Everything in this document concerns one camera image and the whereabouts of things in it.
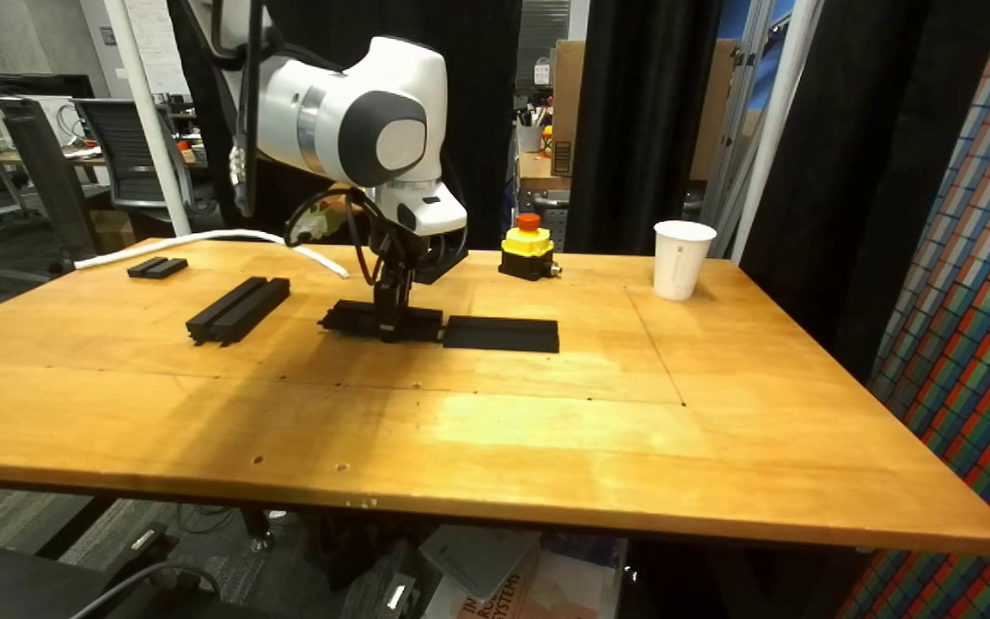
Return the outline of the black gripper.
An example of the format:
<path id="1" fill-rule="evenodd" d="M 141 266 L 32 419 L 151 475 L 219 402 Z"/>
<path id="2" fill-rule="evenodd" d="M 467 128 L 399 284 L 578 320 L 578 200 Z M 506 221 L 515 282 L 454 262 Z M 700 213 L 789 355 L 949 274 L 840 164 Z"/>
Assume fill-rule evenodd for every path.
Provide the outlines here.
<path id="1" fill-rule="evenodd" d="M 365 245 L 375 252 L 375 262 L 362 262 L 362 274 L 368 284 L 375 284 L 379 334 L 394 334 L 394 325 L 399 334 L 414 334 L 409 282 L 433 284 L 467 257 L 463 229 L 415 237 L 385 218 L 368 221 Z"/>

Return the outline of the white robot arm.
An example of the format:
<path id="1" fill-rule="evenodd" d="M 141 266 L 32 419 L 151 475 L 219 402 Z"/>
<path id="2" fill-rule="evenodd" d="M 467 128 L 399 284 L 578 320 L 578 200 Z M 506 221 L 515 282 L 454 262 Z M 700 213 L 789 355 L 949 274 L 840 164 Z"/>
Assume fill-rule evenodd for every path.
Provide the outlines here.
<path id="1" fill-rule="evenodd" d="M 349 196 L 370 218 L 362 262 L 368 302 L 339 298 L 328 330 L 383 340 L 436 340 L 440 308 L 415 308 L 415 282 L 436 282 L 463 247 L 467 210 L 442 183 L 447 62 L 440 50 L 375 35 L 351 65 L 328 62 L 277 31 L 265 0 L 218 8 L 212 42 L 240 56 L 244 148 L 289 168 L 349 183 Z"/>

